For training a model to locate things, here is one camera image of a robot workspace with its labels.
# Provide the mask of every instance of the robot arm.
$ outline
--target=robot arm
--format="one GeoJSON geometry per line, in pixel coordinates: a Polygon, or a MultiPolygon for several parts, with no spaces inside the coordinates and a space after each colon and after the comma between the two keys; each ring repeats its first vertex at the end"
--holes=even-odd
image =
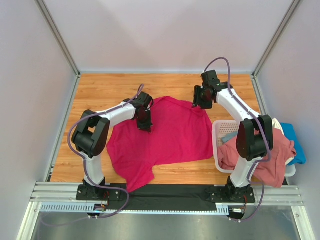
{"type": "Polygon", "coordinates": [[[267,155],[267,149],[259,132],[255,116],[262,125],[264,134],[270,149],[273,148],[272,119],[268,115],[261,116],[252,110],[236,93],[232,86],[228,89],[227,82],[220,82],[215,70],[204,72],[201,75],[202,86],[194,87],[193,107],[200,106],[202,109],[211,109],[213,102],[222,105],[239,124],[236,139],[236,148],[239,159],[236,167],[228,179],[227,185],[230,188],[230,197],[234,198],[237,193],[241,195],[250,187],[251,176],[257,167],[257,161],[267,155]]]}
{"type": "MultiPolygon", "coordinates": [[[[85,157],[88,176],[97,185],[104,185],[106,182],[101,167],[101,153],[106,147],[109,128],[123,121],[136,119],[138,129],[151,131],[150,106],[153,104],[152,97],[145,92],[141,92],[132,102],[124,105],[127,101],[128,99],[104,111],[84,111],[81,118],[95,113],[106,114],[81,121],[72,135],[71,140],[75,144],[76,150],[85,157]]],[[[83,183],[92,185],[87,176],[84,176],[83,183]]]]}

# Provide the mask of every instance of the magenta t-shirt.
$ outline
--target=magenta t-shirt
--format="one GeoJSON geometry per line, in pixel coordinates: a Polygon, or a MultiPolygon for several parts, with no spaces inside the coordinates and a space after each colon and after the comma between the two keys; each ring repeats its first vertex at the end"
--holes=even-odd
{"type": "Polygon", "coordinates": [[[170,96],[154,100],[151,132],[139,130],[136,120],[113,129],[106,148],[113,168],[132,192],[155,178],[152,167],[211,158],[212,123],[207,112],[189,101],[170,96]]]}

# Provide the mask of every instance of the pink clothing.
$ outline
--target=pink clothing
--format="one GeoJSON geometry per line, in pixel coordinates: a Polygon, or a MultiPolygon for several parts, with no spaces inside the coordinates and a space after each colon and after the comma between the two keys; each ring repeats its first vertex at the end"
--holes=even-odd
{"type": "MultiPolygon", "coordinates": [[[[222,169],[234,170],[236,167],[239,158],[236,140],[237,137],[234,137],[218,148],[218,161],[222,169]]],[[[286,173],[286,161],[297,154],[294,146],[294,141],[289,141],[281,130],[274,128],[271,160],[259,163],[253,175],[268,186],[281,188],[286,173]]]]}
{"type": "Polygon", "coordinates": [[[211,158],[212,123],[205,110],[169,96],[154,100],[151,133],[135,120],[113,129],[106,148],[113,168],[132,192],[154,179],[152,167],[211,158]]]}

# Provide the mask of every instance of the white panel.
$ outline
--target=white panel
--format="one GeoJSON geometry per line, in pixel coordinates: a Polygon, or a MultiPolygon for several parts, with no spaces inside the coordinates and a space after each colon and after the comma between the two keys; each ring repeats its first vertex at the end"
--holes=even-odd
{"type": "Polygon", "coordinates": [[[0,235],[16,239],[75,75],[34,0],[0,3],[0,235]]]}
{"type": "Polygon", "coordinates": [[[291,1],[45,2],[81,71],[198,73],[222,56],[252,72],[291,1]]]}
{"type": "Polygon", "coordinates": [[[307,163],[290,180],[302,193],[316,239],[320,239],[320,1],[301,2],[258,76],[267,110],[292,123],[307,163]]]}

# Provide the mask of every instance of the laundry basket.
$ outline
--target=laundry basket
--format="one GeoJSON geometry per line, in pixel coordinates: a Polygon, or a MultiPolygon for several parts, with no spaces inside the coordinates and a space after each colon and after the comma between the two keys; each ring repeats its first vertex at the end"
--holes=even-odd
{"type": "MultiPolygon", "coordinates": [[[[213,156],[215,161],[216,168],[226,174],[231,174],[233,170],[226,170],[222,169],[219,166],[218,161],[218,147],[220,147],[223,142],[221,141],[221,138],[226,136],[227,134],[237,132],[239,129],[239,125],[234,120],[217,120],[212,125],[212,143],[213,143],[213,156]]],[[[296,166],[293,165],[287,165],[285,168],[285,177],[292,177],[296,173],[296,166]]]]}

